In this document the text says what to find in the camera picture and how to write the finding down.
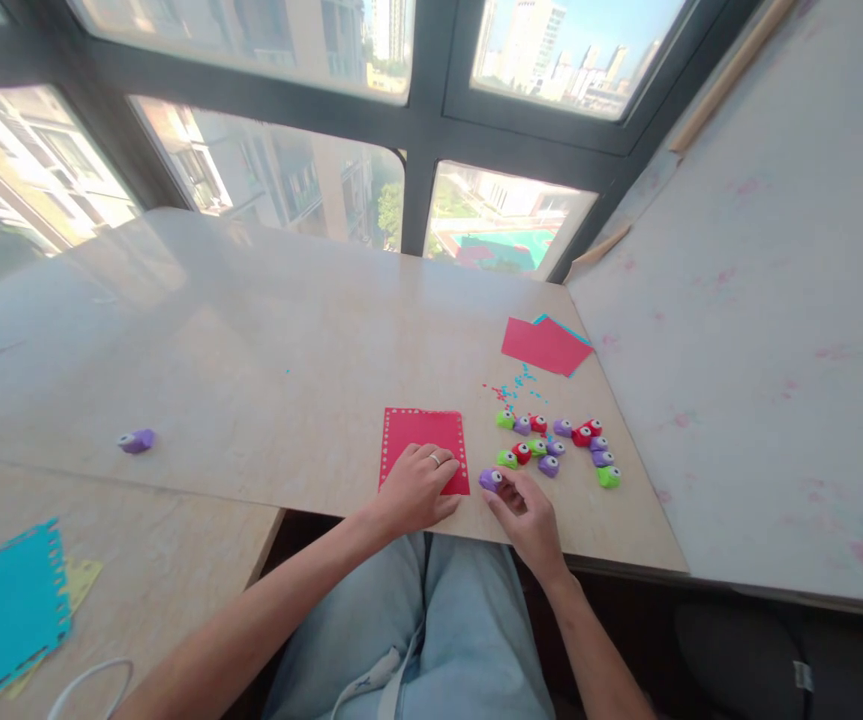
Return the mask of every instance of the jeans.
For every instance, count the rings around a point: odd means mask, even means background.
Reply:
[[[554,717],[507,546],[415,533],[362,563],[311,611],[282,658],[265,720],[330,717],[342,690],[389,648],[404,656],[422,620],[396,717]],[[376,717],[380,695],[353,697],[337,717]]]

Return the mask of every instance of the table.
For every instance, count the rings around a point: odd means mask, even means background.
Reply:
[[[104,569],[71,637],[17,699],[0,699],[0,718],[46,717],[75,677],[119,656],[134,662],[136,687],[257,577],[283,511],[0,462],[0,544],[56,515],[65,554]],[[119,672],[83,685],[65,717],[103,717]]]
[[[686,571],[596,356],[567,379],[501,354],[541,313],[582,331],[561,286],[155,210],[0,283],[0,460],[343,516],[377,490],[386,406],[457,410],[472,495],[436,529],[506,542],[475,482],[520,440],[504,385],[600,419],[624,473],[604,490],[572,449],[535,474],[565,552]],[[121,453],[141,427],[159,445]]]

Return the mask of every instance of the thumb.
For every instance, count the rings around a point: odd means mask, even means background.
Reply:
[[[488,507],[491,508],[491,512],[494,513],[498,522],[501,523],[501,527],[504,528],[504,531],[508,532],[515,521],[515,515],[511,512],[511,508],[508,507],[504,500],[490,490],[484,491],[484,501],[488,504]]]
[[[434,521],[439,523],[446,517],[454,515],[461,502],[460,495],[444,495],[434,502]]]

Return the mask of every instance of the dark floor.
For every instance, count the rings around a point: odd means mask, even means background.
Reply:
[[[288,512],[271,549],[264,574],[330,530],[337,519]],[[518,572],[528,604],[538,655],[552,696],[580,708],[574,675],[544,593],[521,562]],[[662,716],[705,720],[716,708],[688,670],[674,629],[674,612],[686,603],[713,603],[766,610],[794,621],[807,616],[863,633],[863,616],[804,608],[740,595],[727,588],[655,584],[611,575],[576,573],[595,613]],[[259,718],[274,678],[272,661],[226,718]]]

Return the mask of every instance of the red card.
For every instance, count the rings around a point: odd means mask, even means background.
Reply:
[[[551,318],[537,325],[508,318],[501,352],[548,372],[570,377],[592,350]]]
[[[461,467],[448,480],[442,495],[470,495],[468,463],[464,456],[464,425],[459,412],[436,412],[417,408],[384,409],[384,443],[381,447],[381,477],[384,484],[401,453],[411,443],[434,443],[454,453]]]

